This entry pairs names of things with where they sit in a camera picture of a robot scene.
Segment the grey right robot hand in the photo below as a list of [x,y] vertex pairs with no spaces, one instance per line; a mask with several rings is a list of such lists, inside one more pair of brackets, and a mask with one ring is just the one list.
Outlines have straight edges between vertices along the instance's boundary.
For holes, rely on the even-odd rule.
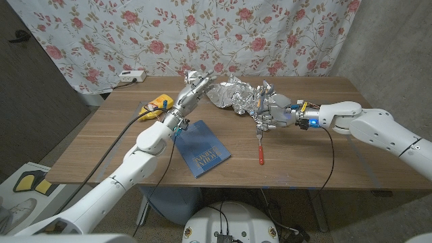
[[257,128],[262,131],[294,125],[295,111],[292,102],[283,94],[275,92],[274,85],[266,80],[257,88],[258,102],[253,115]]

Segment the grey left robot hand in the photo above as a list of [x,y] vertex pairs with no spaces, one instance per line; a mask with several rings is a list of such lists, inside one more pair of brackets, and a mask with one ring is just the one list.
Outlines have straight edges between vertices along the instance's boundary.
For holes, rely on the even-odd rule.
[[184,71],[186,86],[180,91],[172,109],[165,116],[164,125],[174,130],[197,107],[204,94],[214,87],[213,82],[217,76],[212,76],[213,72],[213,70],[204,73],[191,70]]

